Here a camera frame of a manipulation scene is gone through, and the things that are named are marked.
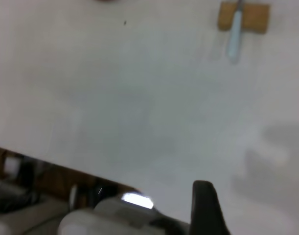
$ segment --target wooden block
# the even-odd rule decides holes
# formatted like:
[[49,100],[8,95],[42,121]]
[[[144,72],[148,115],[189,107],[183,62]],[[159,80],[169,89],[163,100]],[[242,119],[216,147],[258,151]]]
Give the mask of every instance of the wooden block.
[[[235,11],[235,2],[223,1],[221,3],[218,17],[218,28],[220,30],[227,31],[231,29]],[[270,5],[245,3],[242,28],[257,33],[266,33],[269,24],[269,16]]]

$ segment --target light blue tool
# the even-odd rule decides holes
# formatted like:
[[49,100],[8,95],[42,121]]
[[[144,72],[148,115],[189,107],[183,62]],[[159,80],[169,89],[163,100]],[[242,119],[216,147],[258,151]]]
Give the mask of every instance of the light blue tool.
[[233,61],[237,62],[239,59],[239,50],[241,44],[243,18],[243,0],[238,0],[237,9],[234,13],[232,29],[230,33],[230,40],[227,48],[227,56]]

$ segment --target black object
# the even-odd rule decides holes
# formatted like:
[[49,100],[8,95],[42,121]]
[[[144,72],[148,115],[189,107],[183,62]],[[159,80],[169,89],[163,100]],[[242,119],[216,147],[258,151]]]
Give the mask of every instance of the black object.
[[230,235],[211,182],[195,181],[189,235]]
[[35,180],[34,164],[32,162],[22,163],[19,171],[20,186],[32,189]]
[[28,192],[19,196],[0,198],[0,213],[6,214],[40,203],[39,194]]

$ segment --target light blue handle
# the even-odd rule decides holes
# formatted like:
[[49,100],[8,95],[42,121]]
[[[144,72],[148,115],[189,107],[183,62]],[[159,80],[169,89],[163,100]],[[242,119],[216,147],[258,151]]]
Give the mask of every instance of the light blue handle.
[[233,61],[238,60],[241,30],[242,30],[242,11],[236,11],[233,18],[230,40],[228,44],[227,55]]

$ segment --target black cable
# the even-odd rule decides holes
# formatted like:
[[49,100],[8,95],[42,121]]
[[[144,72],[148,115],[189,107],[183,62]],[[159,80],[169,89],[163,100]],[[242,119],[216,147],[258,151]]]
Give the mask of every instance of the black cable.
[[22,235],[26,235],[26,234],[30,233],[31,231],[33,231],[33,230],[39,228],[40,226],[45,225],[46,223],[48,223],[48,222],[50,222],[50,221],[52,221],[52,220],[54,220],[54,219],[58,219],[58,218],[60,218],[60,217],[63,218],[63,217],[65,217],[67,214],[68,214],[68,213],[64,212],[64,213],[62,213],[62,214],[59,214],[59,215],[54,216],[54,217],[52,217],[52,218],[49,218],[49,219],[43,221],[42,223],[37,224],[37,225],[33,226],[32,228],[29,228],[29,229],[26,230],[24,233],[22,233]]

